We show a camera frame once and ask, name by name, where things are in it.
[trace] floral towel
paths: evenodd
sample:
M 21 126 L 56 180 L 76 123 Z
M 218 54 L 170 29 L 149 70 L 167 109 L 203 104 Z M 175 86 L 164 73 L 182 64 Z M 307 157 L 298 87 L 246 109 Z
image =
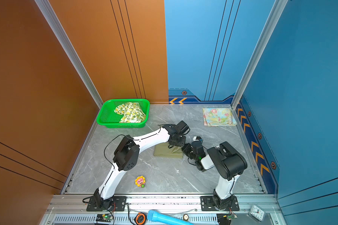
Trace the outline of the floral towel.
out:
M 235 126 L 230 108 L 203 108 L 204 126 Z
M 119 115 L 124 115 L 119 123 L 141 123 L 146 118 L 139 103 L 136 102 L 121 104 L 115 108 L 114 112 Z

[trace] robotic arm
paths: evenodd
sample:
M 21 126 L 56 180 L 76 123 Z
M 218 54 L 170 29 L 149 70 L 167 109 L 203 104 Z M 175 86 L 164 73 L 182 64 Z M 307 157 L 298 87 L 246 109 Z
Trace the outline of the robotic arm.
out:
M 181 121 L 177 125 L 165 124 L 162 128 L 139 137 L 123 137 L 114 152 L 113 167 L 103 184 L 94 192 L 96 205 L 109 209 L 113 202 L 116 187 L 124 174 L 132 169 L 138 161 L 139 153 L 159 143 L 169 142 L 169 147 L 181 146 L 185 155 L 195 159 L 197 168 L 205 171 L 216 167 L 221 177 L 213 192 L 213 201 L 218 210 L 225 210 L 233 200 L 232 190 L 239 176 L 247 168 L 244 157 L 228 142 L 207 150 L 205 155 L 200 141 L 185 144 L 185 136 L 190 131 L 188 125 Z

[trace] blue microphone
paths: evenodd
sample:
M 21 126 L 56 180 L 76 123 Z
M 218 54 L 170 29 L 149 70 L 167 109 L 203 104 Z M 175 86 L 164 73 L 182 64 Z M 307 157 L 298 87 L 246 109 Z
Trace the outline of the blue microphone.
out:
M 149 210 L 147 218 L 148 220 L 153 221 L 153 222 L 161 222 L 161 223 L 164 223 L 164 224 L 166 223 L 169 225 L 193 225 L 192 223 L 189 223 L 187 221 L 177 219 L 171 216 L 167 216 L 167 215 L 158 213 L 154 210 Z

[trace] white square clock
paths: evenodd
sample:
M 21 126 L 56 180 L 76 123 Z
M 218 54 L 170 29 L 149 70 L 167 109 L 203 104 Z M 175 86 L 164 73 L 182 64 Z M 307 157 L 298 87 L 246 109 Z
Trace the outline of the white square clock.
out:
M 265 211 L 257 205 L 252 205 L 249 211 L 249 215 L 259 222 L 262 222 L 264 219 Z

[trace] basket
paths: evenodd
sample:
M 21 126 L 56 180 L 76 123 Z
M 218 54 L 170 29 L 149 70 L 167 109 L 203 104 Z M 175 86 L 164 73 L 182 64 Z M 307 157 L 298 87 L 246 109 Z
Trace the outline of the basket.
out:
M 126 102 L 136 102 L 139 103 L 140 108 L 142 109 L 143 113 L 145 113 L 146 118 L 141 123 L 119 123 L 121 118 L 124 115 L 119 115 L 114 112 L 117 106 L 124 104 Z M 149 106 L 150 103 L 146 99 L 110 99 L 104 102 L 102 108 L 99 111 L 97 117 L 97 123 L 99 125 L 104 125 L 107 128 L 141 128 L 145 126 L 146 121 L 148 120 L 149 115 Z

